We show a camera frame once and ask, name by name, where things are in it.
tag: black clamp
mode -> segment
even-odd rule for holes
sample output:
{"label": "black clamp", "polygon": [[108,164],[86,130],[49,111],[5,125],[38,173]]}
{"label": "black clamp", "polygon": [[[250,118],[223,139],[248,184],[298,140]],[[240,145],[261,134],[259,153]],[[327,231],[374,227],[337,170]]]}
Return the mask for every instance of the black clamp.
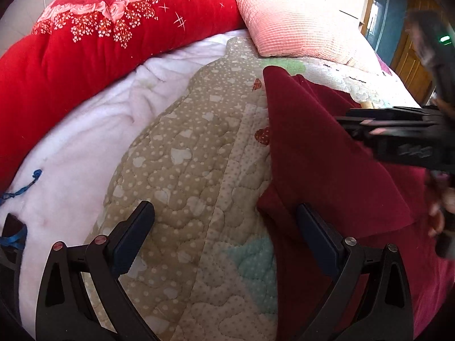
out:
{"label": "black clamp", "polygon": [[[37,341],[159,341],[118,281],[129,271],[154,220],[153,205],[142,201],[109,236],[99,235],[89,245],[53,245],[38,295]],[[90,273],[116,333],[99,324],[81,272]]]}
{"label": "black clamp", "polygon": [[[354,139],[373,151],[383,162],[424,167],[450,175],[455,183],[455,137],[452,121],[435,109],[351,109],[338,123]],[[455,215],[443,209],[444,231],[435,251],[455,259]]]}
{"label": "black clamp", "polygon": [[[413,313],[406,271],[396,245],[363,247],[343,238],[307,205],[297,209],[297,225],[318,266],[333,279],[314,316],[293,341],[410,341]],[[368,283],[351,325],[335,334],[361,274]]]}
{"label": "black clamp", "polygon": [[19,275],[27,226],[8,214],[0,237],[0,302],[20,324]]}

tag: dark red cloth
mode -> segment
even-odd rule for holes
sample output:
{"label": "dark red cloth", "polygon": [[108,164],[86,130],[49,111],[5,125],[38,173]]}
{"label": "dark red cloth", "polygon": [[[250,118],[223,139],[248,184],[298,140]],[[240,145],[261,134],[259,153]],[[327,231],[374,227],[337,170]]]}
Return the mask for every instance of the dark red cloth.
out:
{"label": "dark red cloth", "polygon": [[[300,203],[310,203],[342,236],[353,236],[362,245],[398,245],[418,335],[455,277],[454,264],[436,256],[434,240],[427,235],[425,171],[379,163],[351,139],[334,119],[358,107],[348,93],[291,77],[278,67],[264,69],[264,82],[272,183],[258,209],[277,258],[277,340],[289,340],[305,324],[329,284],[297,229],[294,215]],[[354,296],[357,301],[361,292]]]}
{"label": "dark red cloth", "polygon": [[55,0],[0,58],[0,193],[83,101],[152,55],[242,26],[235,0]]}

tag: metal screw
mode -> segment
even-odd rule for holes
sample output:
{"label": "metal screw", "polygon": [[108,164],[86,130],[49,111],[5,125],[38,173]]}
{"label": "metal screw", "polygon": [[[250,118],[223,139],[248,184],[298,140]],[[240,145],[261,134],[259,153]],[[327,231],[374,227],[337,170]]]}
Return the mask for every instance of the metal screw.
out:
{"label": "metal screw", "polygon": [[58,251],[61,248],[63,248],[63,242],[61,242],[61,241],[54,243],[54,245],[52,247],[52,249],[55,250],[55,251]]}
{"label": "metal screw", "polygon": [[103,234],[100,234],[99,236],[95,237],[95,244],[96,245],[102,245],[107,241],[107,237],[104,236]]}
{"label": "metal screw", "polygon": [[344,242],[346,243],[346,245],[349,245],[349,246],[356,246],[357,245],[357,240],[353,237],[346,237],[344,239]]}
{"label": "metal screw", "polygon": [[394,244],[388,244],[388,245],[387,245],[387,248],[388,248],[391,252],[397,252],[397,251],[398,251],[397,245],[394,245]]}

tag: white bedsheet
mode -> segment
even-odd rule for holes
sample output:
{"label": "white bedsheet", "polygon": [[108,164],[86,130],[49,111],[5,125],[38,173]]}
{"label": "white bedsheet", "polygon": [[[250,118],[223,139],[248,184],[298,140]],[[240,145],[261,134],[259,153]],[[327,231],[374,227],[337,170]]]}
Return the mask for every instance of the white bedsheet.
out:
{"label": "white bedsheet", "polygon": [[220,34],[151,58],[71,112],[27,156],[10,188],[39,181],[0,207],[28,227],[20,275],[24,328],[35,335],[36,301],[49,250],[56,241],[81,245],[102,213],[103,199],[123,154],[153,119],[184,94],[201,68],[225,53],[245,30]]}

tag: red floral blanket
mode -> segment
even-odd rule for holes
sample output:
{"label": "red floral blanket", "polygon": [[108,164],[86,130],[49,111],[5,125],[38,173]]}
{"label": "red floral blanket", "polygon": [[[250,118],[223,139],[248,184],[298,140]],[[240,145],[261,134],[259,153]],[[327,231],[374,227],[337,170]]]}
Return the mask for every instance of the red floral blanket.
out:
{"label": "red floral blanket", "polygon": [[0,192],[83,101],[152,55],[242,26],[235,0],[55,0],[0,58]]}

